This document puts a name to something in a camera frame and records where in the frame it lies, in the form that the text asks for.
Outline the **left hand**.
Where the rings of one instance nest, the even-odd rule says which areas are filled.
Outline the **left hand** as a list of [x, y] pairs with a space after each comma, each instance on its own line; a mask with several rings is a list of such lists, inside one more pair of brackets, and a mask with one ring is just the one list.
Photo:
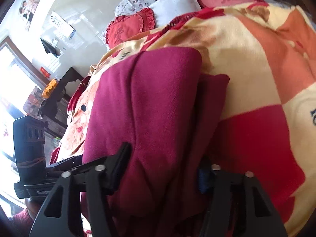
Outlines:
[[33, 198], [26, 198], [25, 205], [27, 208], [27, 212], [32, 220], [35, 220], [40, 208], [42, 207], [42, 202], [39, 202]]

